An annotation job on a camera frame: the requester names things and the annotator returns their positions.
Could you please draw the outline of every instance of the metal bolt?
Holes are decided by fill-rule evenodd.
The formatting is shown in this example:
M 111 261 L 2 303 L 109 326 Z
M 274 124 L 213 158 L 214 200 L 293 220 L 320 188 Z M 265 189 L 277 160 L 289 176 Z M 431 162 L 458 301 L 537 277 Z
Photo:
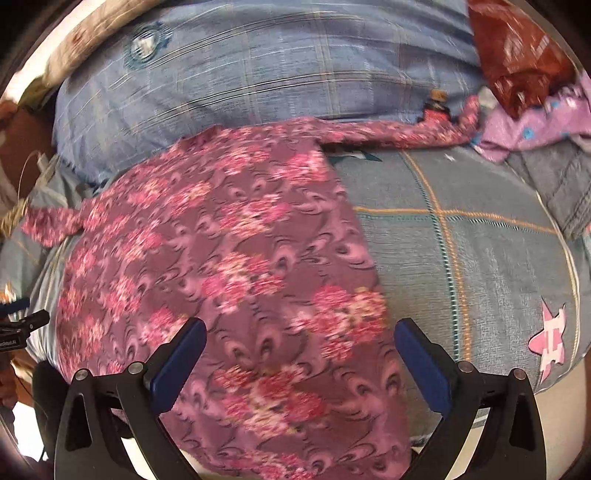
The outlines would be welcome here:
M 86 377 L 88 377 L 88 370 L 86 368 L 78 370 L 74 376 L 74 378 L 77 380 L 84 380 Z
M 513 375 L 515 375 L 517 380 L 525 380 L 527 378 L 527 375 L 521 368 L 516 368 L 513 370 Z
M 466 362 L 465 360 L 459 362 L 457 367 L 465 374 L 469 374 L 474 371 L 474 365 L 472 365 L 470 362 Z
M 132 375 L 137 375 L 143 369 L 144 369 L 144 364 L 142 362 L 134 362 L 129 367 L 127 367 L 128 372 Z

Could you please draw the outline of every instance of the bag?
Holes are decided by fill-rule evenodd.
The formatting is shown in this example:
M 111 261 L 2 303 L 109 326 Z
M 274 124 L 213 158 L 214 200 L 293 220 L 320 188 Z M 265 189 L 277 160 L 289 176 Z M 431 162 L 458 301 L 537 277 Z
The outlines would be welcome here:
M 571 60 L 523 10 L 505 0 L 467 3 L 480 66 L 491 91 L 513 119 L 574 83 Z

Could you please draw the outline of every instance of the orange stripe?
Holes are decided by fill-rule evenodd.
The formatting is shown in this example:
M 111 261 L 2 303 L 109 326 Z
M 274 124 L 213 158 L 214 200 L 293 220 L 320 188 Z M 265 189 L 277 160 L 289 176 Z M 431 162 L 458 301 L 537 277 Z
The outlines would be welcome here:
M 553 228 L 548 228 L 529 222 L 522 222 L 521 220 L 503 217 L 502 215 L 497 215 L 496 213 L 465 212 L 464 210 L 442 210 L 441 213 L 444 215 L 462 215 L 470 218 L 487 218 L 489 220 L 496 220 L 497 222 L 510 223 L 511 225 L 522 226 L 524 228 L 530 228 L 532 230 L 537 230 L 539 232 L 551 233 L 552 235 L 556 235 L 556 231 Z
M 417 175 L 420 177 L 421 181 L 423 182 L 424 187 L 427 189 L 427 193 L 431 199 L 433 204 L 433 209 L 435 215 L 439 219 L 439 224 L 441 225 L 441 231 L 443 233 L 443 238 L 446 242 L 447 250 L 449 251 L 449 255 L 452 261 L 452 269 L 454 272 L 455 280 L 456 280 L 456 288 L 457 288 L 457 296 L 459 300 L 459 307 L 460 311 L 462 312 L 463 322 L 462 322 L 462 336 L 463 336 L 463 356 L 462 359 L 470 361 L 472 358 L 472 337 L 470 334 L 470 321 L 468 318 L 468 305 L 466 301 L 466 292 L 464 290 L 464 279 L 462 277 L 462 273 L 459 267 L 459 261 L 457 259 L 457 252 L 456 246 L 452 241 L 452 234 L 449 229 L 449 225 L 447 224 L 447 218 L 445 214 L 445 210 L 441 209 L 441 205 L 439 204 L 439 200 L 435 196 L 435 192 L 431 187 L 431 184 L 428 182 L 427 177 L 423 174 L 423 171 L 419 168 L 417 163 L 414 159 L 406 152 L 402 151 L 405 158 L 408 162 L 413 166 L 414 170 L 417 172 Z
M 386 215 L 404 215 L 404 214 L 415 214 L 415 215 L 429 215 L 431 212 L 424 208 L 367 208 L 367 207 L 353 207 L 356 212 L 363 213 L 377 213 Z M 523 228 L 529 228 L 537 232 L 549 233 L 550 235 L 557 235 L 553 228 L 536 225 L 535 223 L 523 222 L 521 220 L 515 220 L 513 218 L 504 217 L 497 215 L 496 213 L 487 212 L 467 212 L 465 210 L 438 210 L 437 213 L 441 215 L 459 215 L 469 218 L 486 218 L 489 220 L 495 220 L 497 222 L 508 223 L 510 225 L 522 226 Z

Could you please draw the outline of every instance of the pink star print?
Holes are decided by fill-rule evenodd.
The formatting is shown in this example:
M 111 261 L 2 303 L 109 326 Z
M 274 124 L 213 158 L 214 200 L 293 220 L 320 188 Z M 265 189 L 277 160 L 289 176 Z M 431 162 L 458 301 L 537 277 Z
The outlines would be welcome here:
M 562 334 L 566 326 L 564 307 L 566 307 L 566 304 L 558 309 L 558 315 L 555 317 L 542 299 L 544 329 L 534 335 L 527 345 L 532 352 L 542 356 L 540 360 L 540 383 L 550 375 L 553 362 L 560 365 L 564 363 L 564 343 L 562 341 Z

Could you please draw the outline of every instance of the pink blanket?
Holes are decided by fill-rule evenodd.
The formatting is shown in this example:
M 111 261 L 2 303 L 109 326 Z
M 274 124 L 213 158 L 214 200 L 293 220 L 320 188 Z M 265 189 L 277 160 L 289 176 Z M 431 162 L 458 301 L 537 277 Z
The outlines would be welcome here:
M 390 316 L 320 145 L 467 143 L 476 109 L 457 126 L 214 127 L 80 210 L 30 209 L 22 228 L 45 246 L 81 232 L 56 318 L 63 375 L 119 372 L 198 316 L 207 347 L 162 420 L 205 468 L 399 478 L 410 448 Z

